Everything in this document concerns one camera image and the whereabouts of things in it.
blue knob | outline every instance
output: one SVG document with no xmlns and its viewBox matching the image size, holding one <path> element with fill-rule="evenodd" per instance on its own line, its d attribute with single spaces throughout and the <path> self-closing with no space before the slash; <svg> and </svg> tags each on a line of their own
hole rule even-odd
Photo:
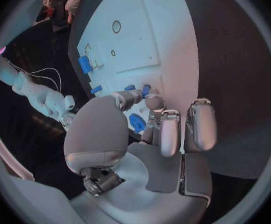
<svg viewBox="0 0 271 224">
<path fill-rule="evenodd" d="M 93 71 L 93 68 L 91 67 L 89 58 L 87 56 L 82 56 L 78 58 L 78 62 L 80 63 L 80 66 L 84 72 L 84 74 L 87 74 L 90 71 Z"/>
<path fill-rule="evenodd" d="M 130 120 L 131 126 L 135 129 L 135 132 L 139 133 L 139 132 L 145 130 L 146 122 L 138 114 L 132 113 L 129 116 L 129 120 Z"/>
<path fill-rule="evenodd" d="M 150 92 L 150 85 L 144 85 L 143 89 L 142 89 L 142 95 L 143 98 L 145 99 L 146 95 L 148 95 Z"/>
<path fill-rule="evenodd" d="M 136 89 L 135 85 L 129 85 L 129 86 L 126 86 L 126 87 L 124 88 L 125 91 L 133 91 L 133 90 L 135 90 L 135 89 Z"/>
<path fill-rule="evenodd" d="M 102 87 L 101 86 L 97 86 L 93 89 L 91 89 L 91 94 L 95 94 L 97 91 L 101 91 L 102 90 Z"/>
</svg>

cable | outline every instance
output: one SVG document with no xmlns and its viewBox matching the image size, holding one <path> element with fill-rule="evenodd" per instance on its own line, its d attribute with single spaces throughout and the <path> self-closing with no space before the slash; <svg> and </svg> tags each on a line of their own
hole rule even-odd
<svg viewBox="0 0 271 224">
<path fill-rule="evenodd" d="M 49 77 L 46 77 L 46 76 L 36 76 L 36 75 L 32 75 L 32 74 L 29 74 L 29 76 L 33 76 L 33 77 L 38 77 L 38 78 L 45 78 L 45 79 L 49 79 L 49 80 L 51 80 L 53 83 L 54 83 L 54 85 L 56 86 L 56 88 L 57 88 L 57 91 L 59 91 L 59 88 L 58 88 L 58 86 L 57 86 L 57 83 L 52 79 L 52 78 L 49 78 Z"/>
<path fill-rule="evenodd" d="M 36 73 L 39 73 L 39 72 L 45 71 L 45 70 L 54 70 L 54 71 L 58 74 L 58 76 L 59 76 L 59 81 L 60 81 L 60 86 L 59 86 L 59 88 L 60 88 L 60 92 L 61 92 L 61 88 L 62 88 L 62 79 L 61 79 L 60 73 L 58 72 L 57 69 L 52 68 L 52 67 L 48 67 L 48 68 L 43 68 L 43 69 L 38 70 L 38 71 L 28 72 L 28 74 L 36 74 Z"/>
</svg>

person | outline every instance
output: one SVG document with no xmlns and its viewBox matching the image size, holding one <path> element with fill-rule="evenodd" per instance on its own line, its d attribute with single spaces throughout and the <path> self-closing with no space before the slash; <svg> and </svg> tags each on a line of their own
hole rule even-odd
<svg viewBox="0 0 271 224">
<path fill-rule="evenodd" d="M 65 5 L 65 10 L 68 11 L 67 23 L 71 24 L 76 16 L 76 12 L 81 0 L 68 0 Z"/>
<path fill-rule="evenodd" d="M 68 0 L 52 0 L 48 5 L 42 6 L 36 18 L 36 22 L 49 17 L 54 32 L 67 28 L 68 11 L 65 10 L 67 1 Z"/>
</svg>

